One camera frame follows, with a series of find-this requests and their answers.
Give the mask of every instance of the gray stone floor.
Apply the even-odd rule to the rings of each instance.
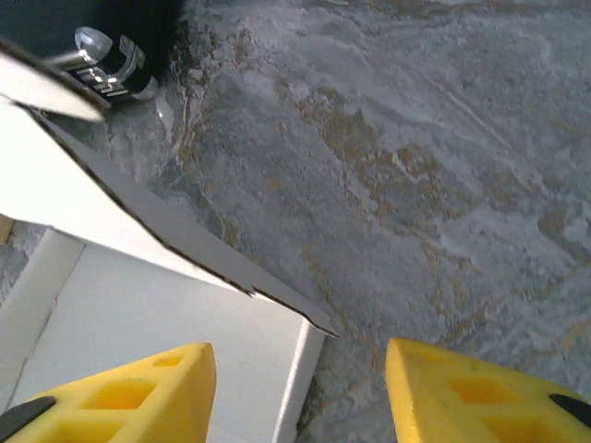
[[[333,316],[300,442],[393,442],[394,336],[591,397],[589,42],[586,0],[208,0],[156,100],[63,123]]]

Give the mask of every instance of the cardboard box flap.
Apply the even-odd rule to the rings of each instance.
[[[0,213],[249,296],[262,295],[335,335],[329,317],[309,300],[67,132],[35,112],[0,108],[0,131],[9,141],[0,145],[0,188],[10,189],[0,199]]]

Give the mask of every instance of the white cardboard box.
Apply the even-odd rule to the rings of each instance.
[[[0,84],[13,85],[0,90],[0,213],[51,228],[0,309],[0,411],[208,341],[218,371],[208,442],[294,441],[330,319],[22,106],[94,118],[97,103],[6,42],[0,50]],[[23,89],[27,76],[42,97]]]

